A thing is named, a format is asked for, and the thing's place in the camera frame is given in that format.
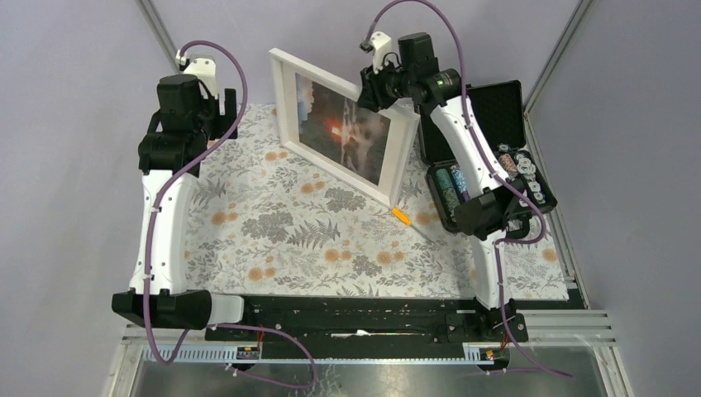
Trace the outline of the white picture frame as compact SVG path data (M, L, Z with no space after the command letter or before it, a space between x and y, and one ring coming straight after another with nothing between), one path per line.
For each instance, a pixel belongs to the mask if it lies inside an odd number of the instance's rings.
M269 52L273 70L277 120L281 145L308 160L316 167L338 178L372 199L393 207L398 203L404 171L418 127L418 115L406 106L394 104L377 112L391 120L389 138L384 153L384 163L377 185L371 184L298 139L297 93L295 76L301 74L347 98L357 101L360 86L338 77L324 69L301 60L283 50L273 48Z

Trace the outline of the sunset landscape photo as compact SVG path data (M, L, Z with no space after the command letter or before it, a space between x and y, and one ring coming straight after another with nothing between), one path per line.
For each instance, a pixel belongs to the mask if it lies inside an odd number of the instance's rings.
M377 185L391 120L301 74L295 83L299 141Z

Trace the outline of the yellow handled screwdriver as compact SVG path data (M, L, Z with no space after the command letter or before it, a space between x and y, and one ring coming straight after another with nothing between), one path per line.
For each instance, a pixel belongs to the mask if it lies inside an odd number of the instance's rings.
M401 223L403 223L405 226L410 227L413 231L415 231L420 237L422 237L425 241L427 241L429 244L434 244L434 241L423 231L421 231L415 224L414 222L404 213L402 212L399 208L392 208L390 212L393 214L394 217L396 217Z

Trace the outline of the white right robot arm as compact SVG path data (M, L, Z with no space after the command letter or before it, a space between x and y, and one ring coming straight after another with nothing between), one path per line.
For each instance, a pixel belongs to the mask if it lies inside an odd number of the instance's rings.
M429 118L446 140L467 184L469 200L455 209L459 229L468 236L477 270L475 297L485 307L474 318L479 337L493 341L507 329L497 309L507 302L497 246L506 236L512 211L517 206L519 182L509 182L484 137L466 87L455 69L440 69L432 39L425 32L398 41L399 61L389 56L393 41L381 31L368 35L360 47L372 54L369 67L360 72L358 104L378 112L400 98L409 98L424 118Z

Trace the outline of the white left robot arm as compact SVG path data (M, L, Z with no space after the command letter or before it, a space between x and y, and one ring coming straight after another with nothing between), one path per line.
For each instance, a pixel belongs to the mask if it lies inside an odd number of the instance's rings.
M137 147L142 173L140 247L127 291L112 296L112 311L138 326L199 330L225 323L238 340L251 337L255 315L242 297L186 286L186 226L200 166L210 141L236 120L236 91L219 93L213 77L170 75L156 86L158 110Z

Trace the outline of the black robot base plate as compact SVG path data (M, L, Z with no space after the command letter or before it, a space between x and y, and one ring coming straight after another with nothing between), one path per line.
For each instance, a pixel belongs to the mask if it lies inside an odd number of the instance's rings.
M377 347L382 352L414 352L429 345L503 340L497 310L479 308L475 299L247 298L245 329L218 328L205 342L226 345L282 342L303 353L323 347Z

